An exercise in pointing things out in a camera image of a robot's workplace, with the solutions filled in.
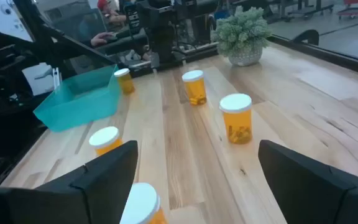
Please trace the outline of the silver aluminium bracket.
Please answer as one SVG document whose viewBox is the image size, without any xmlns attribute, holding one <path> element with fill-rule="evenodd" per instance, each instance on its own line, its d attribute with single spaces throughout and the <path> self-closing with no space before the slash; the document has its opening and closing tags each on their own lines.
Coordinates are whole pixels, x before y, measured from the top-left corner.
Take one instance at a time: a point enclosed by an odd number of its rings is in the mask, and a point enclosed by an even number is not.
<svg viewBox="0 0 358 224">
<path fill-rule="evenodd" d="M 56 90 L 60 86 L 62 80 L 60 71 L 58 68 L 52 69 L 52 78 L 53 78 L 53 89 Z"/>
</svg>

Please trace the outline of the green plant in patterned pot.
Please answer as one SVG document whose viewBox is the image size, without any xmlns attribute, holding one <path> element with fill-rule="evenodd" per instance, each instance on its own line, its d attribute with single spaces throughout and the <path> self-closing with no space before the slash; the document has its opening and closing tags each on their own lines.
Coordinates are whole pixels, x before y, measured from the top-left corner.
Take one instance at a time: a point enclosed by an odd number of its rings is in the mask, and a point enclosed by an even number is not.
<svg viewBox="0 0 358 224">
<path fill-rule="evenodd" d="M 251 7 L 245 11 L 238 6 L 233 15 L 218 19 L 215 30 L 211 32 L 211 40 L 217 43 L 218 53 L 235 66 L 257 63 L 269 44 L 267 38 L 271 36 L 263 14 L 261 8 Z"/>
</svg>

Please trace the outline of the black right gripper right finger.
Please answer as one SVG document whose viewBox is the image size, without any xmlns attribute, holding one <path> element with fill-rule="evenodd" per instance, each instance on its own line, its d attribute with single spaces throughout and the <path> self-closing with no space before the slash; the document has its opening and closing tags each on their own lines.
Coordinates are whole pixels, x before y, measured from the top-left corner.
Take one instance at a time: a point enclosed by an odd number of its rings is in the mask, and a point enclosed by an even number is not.
<svg viewBox="0 0 358 224">
<path fill-rule="evenodd" d="M 358 176 L 269 140 L 258 158 L 288 224 L 358 224 Z"/>
</svg>

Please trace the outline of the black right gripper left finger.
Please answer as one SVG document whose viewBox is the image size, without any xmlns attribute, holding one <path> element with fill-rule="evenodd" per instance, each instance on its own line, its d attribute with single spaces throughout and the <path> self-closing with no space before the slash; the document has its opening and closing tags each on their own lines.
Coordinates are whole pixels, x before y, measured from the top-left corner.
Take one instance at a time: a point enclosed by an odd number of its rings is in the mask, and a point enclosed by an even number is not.
<svg viewBox="0 0 358 224">
<path fill-rule="evenodd" d="M 128 141 L 35 189 L 0 188 L 0 224 L 119 224 L 137 160 Z"/>
</svg>

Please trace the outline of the red cart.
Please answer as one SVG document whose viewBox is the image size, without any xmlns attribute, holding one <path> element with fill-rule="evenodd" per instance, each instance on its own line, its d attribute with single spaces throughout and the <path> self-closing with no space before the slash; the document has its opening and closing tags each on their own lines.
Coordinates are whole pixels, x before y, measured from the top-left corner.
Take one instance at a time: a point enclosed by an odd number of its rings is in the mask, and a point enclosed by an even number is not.
<svg viewBox="0 0 358 224">
<path fill-rule="evenodd" d="M 340 0 L 340 3 L 345 6 L 345 9 L 337 12 L 339 17 L 358 15 L 358 0 Z"/>
</svg>

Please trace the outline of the black table frame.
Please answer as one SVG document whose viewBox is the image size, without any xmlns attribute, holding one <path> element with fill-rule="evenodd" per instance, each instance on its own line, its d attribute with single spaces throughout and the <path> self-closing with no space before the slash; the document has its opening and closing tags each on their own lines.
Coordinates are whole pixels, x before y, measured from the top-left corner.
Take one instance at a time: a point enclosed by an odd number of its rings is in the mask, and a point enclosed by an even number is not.
<svg viewBox="0 0 358 224">
<path fill-rule="evenodd" d="M 339 52 L 334 52 L 331 50 L 324 50 L 315 44 L 308 44 L 305 42 L 294 41 L 294 40 L 286 39 L 284 37 L 279 37 L 277 35 L 273 35 L 269 37 L 268 41 L 271 44 L 272 43 L 278 44 L 288 49 L 292 49 L 297 52 L 301 52 L 303 54 L 358 72 L 358 57 L 342 54 Z M 112 55 L 133 48 L 134 48 L 133 41 L 128 39 L 125 41 L 117 40 L 115 42 L 109 42 L 108 44 L 99 46 L 96 49 L 98 51 L 105 52 L 107 55 Z M 164 71 L 169 68 L 174 68 L 179 66 L 180 64 L 182 64 L 182 61 L 194 62 L 197 60 L 215 56 L 217 54 L 218 54 L 218 50 L 216 44 L 205 45 L 204 47 L 199 47 L 196 50 L 185 53 L 183 58 L 172 59 L 169 62 L 161 63 L 159 66 L 157 66 L 157 70 Z"/>
</svg>

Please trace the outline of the orange pill bottle white cap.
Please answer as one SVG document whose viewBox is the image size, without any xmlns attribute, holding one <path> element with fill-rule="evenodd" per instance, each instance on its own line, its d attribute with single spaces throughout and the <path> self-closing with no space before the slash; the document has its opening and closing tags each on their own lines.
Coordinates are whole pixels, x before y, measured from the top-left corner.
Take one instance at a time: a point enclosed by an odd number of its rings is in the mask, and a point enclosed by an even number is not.
<svg viewBox="0 0 358 224">
<path fill-rule="evenodd" d="M 132 185 L 119 224 L 168 224 L 153 186 L 145 182 Z"/>
<path fill-rule="evenodd" d="M 108 126 L 96 131 L 88 142 L 94 147 L 97 156 L 112 151 L 123 144 L 119 129 L 115 126 Z"/>
<path fill-rule="evenodd" d="M 243 93 L 223 97 L 219 109 L 223 112 L 226 136 L 233 144 L 247 144 L 252 140 L 252 99 Z"/>
<path fill-rule="evenodd" d="M 191 105 L 206 103 L 206 90 L 204 87 L 204 73 L 202 70 L 192 70 L 182 75 L 186 95 Z"/>
<path fill-rule="evenodd" d="M 135 91 L 131 73 L 128 68 L 114 72 L 114 76 L 117 78 L 123 94 L 129 95 Z"/>
</svg>

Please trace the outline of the teal translucent plastic basket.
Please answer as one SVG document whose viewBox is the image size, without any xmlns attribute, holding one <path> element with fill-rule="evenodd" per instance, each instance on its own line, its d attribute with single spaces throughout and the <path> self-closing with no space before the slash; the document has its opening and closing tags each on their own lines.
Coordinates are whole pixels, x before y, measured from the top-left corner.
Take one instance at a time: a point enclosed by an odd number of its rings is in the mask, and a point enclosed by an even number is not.
<svg viewBox="0 0 358 224">
<path fill-rule="evenodd" d="M 34 110 L 49 130 L 60 132 L 113 115 L 121 90 L 115 65 L 76 75 L 61 82 Z"/>
</svg>

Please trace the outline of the white paper sheet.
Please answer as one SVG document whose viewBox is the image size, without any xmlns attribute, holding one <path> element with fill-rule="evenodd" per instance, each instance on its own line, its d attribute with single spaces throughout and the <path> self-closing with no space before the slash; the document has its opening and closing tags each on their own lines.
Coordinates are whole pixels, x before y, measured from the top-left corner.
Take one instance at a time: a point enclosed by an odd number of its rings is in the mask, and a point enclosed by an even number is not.
<svg viewBox="0 0 358 224">
<path fill-rule="evenodd" d="M 46 63 L 24 69 L 23 74 L 27 79 L 34 96 L 53 90 L 52 67 Z"/>
</svg>

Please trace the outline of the black diagonal frame strut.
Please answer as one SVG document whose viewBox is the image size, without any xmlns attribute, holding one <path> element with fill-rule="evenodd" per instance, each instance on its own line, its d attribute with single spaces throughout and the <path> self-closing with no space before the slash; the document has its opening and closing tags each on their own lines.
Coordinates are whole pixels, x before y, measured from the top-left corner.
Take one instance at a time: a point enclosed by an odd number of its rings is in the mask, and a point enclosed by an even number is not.
<svg viewBox="0 0 358 224">
<path fill-rule="evenodd" d="M 86 55 L 107 65 L 114 64 L 113 60 L 97 50 L 50 26 L 32 0 L 13 0 L 13 2 L 33 35 L 37 56 L 41 61 L 59 67 L 66 59 Z"/>
</svg>

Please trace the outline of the person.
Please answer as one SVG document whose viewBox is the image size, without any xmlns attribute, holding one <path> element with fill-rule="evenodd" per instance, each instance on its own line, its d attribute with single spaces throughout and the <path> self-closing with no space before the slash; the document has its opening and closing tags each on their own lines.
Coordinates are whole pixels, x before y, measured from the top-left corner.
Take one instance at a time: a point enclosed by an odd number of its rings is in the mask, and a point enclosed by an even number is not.
<svg viewBox="0 0 358 224">
<path fill-rule="evenodd" d="M 115 11 L 110 3 L 110 0 L 98 0 L 97 7 L 103 16 L 107 30 L 116 31 L 124 27 L 126 16 Z"/>
</svg>

